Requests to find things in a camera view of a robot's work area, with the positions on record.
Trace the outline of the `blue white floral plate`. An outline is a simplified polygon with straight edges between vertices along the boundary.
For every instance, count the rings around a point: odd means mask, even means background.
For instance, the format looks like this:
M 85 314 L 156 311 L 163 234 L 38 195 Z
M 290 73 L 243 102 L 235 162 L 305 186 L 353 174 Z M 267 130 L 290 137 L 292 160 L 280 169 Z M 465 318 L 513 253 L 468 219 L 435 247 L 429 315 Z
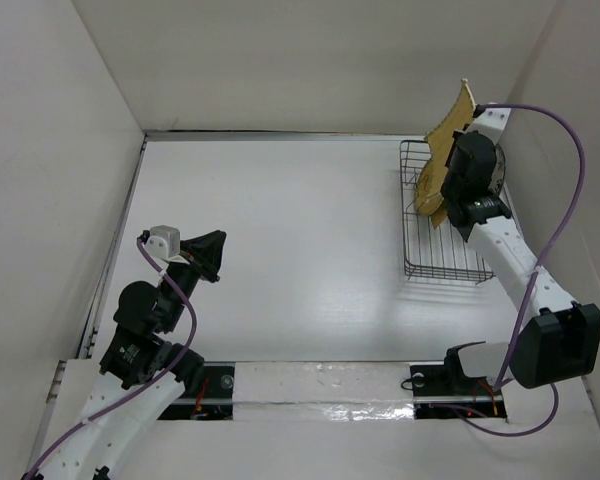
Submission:
M 496 165 L 492 174 L 490 190 L 495 195 L 500 195 L 505 182 L 506 157 L 504 150 L 499 144 L 495 145 Z

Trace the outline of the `square bamboo tray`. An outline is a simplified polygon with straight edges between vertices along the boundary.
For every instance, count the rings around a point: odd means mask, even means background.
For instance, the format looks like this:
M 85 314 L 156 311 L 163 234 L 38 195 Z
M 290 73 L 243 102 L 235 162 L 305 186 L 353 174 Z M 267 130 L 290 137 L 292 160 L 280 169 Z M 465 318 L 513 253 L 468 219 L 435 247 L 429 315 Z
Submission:
M 454 142 L 454 132 L 463 130 L 473 119 L 476 102 L 466 78 L 461 80 L 460 91 L 444 119 L 426 135 L 433 171 L 441 170 Z

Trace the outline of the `scoop-shaped bamboo tray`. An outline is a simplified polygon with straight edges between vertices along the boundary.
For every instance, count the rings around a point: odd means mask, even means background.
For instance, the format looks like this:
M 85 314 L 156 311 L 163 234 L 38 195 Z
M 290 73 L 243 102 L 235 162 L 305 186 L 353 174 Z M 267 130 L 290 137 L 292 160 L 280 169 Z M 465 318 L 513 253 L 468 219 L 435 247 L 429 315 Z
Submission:
M 448 209 L 445 203 L 442 203 L 430 216 L 431 224 L 437 229 L 447 218 Z

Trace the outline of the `round bamboo tray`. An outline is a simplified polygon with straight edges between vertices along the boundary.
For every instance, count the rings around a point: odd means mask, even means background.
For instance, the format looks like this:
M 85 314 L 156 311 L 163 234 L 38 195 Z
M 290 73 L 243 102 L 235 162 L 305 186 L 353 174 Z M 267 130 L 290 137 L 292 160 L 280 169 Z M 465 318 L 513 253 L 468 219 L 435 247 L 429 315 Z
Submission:
M 442 183 L 445 179 L 447 168 L 443 161 L 431 158 L 422 168 L 415 194 L 415 205 L 418 213 L 431 216 L 443 202 L 441 193 Z

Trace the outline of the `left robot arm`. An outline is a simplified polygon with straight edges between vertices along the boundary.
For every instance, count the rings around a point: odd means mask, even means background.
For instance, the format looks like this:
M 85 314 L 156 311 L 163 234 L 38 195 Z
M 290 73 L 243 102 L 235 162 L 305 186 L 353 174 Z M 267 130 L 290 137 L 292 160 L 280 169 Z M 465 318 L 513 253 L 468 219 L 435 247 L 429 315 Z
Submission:
M 76 424 L 55 440 L 25 473 L 27 479 L 115 479 L 142 437 L 180 396 L 204 383 L 204 358 L 164 336 L 187 312 L 198 282 L 216 283 L 226 233 L 215 230 L 183 240 L 178 229 L 160 225 L 143 231 L 136 246 L 159 276 L 136 281 L 120 293 L 113 337 Z

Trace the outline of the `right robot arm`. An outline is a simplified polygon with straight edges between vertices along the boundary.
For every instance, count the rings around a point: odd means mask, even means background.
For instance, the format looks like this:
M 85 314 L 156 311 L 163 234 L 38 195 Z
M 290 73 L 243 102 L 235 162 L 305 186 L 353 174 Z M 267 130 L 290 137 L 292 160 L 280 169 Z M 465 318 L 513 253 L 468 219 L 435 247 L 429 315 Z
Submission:
M 508 342 L 458 348 L 458 359 L 441 371 L 454 393 L 466 392 L 478 377 L 495 389 L 508 381 L 534 389 L 586 376 L 599 350 L 600 309 L 578 302 L 528 247 L 511 210 L 489 189 L 496 163 L 487 136 L 455 133 L 442 185 L 449 221 L 493 270 L 517 316 Z

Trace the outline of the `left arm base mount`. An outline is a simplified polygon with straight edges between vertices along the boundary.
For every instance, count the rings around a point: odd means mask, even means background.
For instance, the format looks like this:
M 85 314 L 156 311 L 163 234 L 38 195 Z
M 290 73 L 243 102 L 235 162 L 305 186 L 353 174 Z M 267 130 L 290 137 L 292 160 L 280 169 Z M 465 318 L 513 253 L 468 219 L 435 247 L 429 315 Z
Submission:
M 211 362 L 193 393 L 185 393 L 159 416 L 162 421 L 225 421 L 233 419 L 235 364 Z

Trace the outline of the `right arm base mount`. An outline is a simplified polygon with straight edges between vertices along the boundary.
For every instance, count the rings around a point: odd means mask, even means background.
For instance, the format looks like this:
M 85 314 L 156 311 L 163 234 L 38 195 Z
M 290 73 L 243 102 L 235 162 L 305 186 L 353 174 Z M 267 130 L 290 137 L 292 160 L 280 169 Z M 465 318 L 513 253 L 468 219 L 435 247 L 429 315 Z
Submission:
M 502 393 L 494 391 L 485 377 L 468 377 L 461 368 L 459 352 L 474 345 L 449 348 L 441 362 L 409 366 L 400 387 L 412 393 L 417 420 L 507 417 Z

